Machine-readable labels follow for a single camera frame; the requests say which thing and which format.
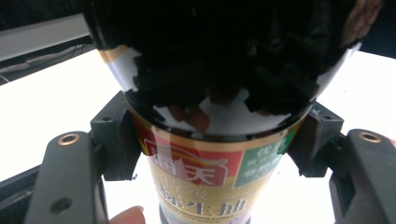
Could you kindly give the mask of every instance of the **hand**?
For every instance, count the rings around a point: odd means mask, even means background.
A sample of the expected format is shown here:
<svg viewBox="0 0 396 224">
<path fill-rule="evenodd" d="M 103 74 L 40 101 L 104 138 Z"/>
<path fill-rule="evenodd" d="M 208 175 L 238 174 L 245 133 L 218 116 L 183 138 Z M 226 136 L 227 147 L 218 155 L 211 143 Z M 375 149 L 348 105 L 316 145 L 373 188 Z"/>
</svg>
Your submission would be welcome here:
<svg viewBox="0 0 396 224">
<path fill-rule="evenodd" d="M 146 224 L 142 206 L 134 206 L 110 219 L 110 224 Z"/>
</svg>

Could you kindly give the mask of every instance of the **bottle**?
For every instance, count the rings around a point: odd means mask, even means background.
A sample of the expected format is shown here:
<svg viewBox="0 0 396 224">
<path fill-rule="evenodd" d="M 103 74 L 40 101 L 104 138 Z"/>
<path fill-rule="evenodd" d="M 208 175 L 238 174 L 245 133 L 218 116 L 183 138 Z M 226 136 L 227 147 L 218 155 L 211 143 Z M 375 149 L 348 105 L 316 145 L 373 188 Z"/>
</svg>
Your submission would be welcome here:
<svg viewBox="0 0 396 224">
<path fill-rule="evenodd" d="M 310 106 L 381 7 L 370 1 L 87 1 L 163 223 L 247 223 Z"/>
</svg>

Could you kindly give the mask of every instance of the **wire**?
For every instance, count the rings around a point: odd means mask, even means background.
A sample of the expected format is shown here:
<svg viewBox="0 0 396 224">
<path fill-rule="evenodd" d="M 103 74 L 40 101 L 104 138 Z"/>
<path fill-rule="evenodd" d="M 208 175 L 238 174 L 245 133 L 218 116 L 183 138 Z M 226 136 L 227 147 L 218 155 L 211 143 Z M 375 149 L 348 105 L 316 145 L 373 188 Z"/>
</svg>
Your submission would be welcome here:
<svg viewBox="0 0 396 224">
<path fill-rule="evenodd" d="M 6 79 L 5 77 L 3 77 L 3 76 L 0 76 L 0 78 L 2 78 L 3 80 L 5 80 L 7 83 L 9 83 L 9 80 L 8 79 Z"/>
</svg>

